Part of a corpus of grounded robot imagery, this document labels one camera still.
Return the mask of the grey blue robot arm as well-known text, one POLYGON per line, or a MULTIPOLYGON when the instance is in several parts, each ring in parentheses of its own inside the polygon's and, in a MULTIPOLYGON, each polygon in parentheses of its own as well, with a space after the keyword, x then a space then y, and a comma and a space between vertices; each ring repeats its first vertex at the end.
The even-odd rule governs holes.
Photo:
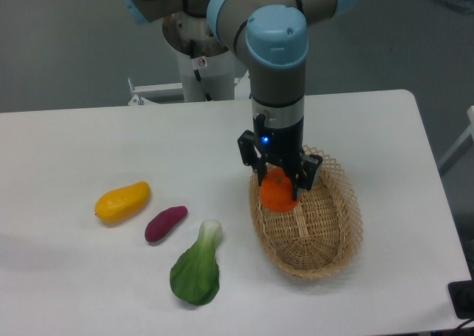
POLYGON ((259 180, 269 165, 283 169, 297 201, 312 189, 322 158, 302 148, 307 28, 352 8, 358 0, 124 0, 138 23, 167 16, 185 20, 182 35, 215 39, 249 70, 253 129, 238 139, 242 161, 259 180))

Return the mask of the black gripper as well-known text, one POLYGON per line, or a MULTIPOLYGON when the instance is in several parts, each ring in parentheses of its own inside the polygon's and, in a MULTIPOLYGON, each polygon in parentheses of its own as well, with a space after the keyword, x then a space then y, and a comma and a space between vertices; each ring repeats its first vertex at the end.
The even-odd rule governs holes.
POLYGON ((316 154, 301 154, 304 119, 285 128, 272 128, 265 124, 266 117, 258 114, 253 119, 254 133, 245 130, 238 138, 242 162, 257 174, 261 186, 267 174, 267 162, 281 164, 290 179, 291 198, 298 201, 305 191, 310 191, 318 180, 323 158, 316 154))

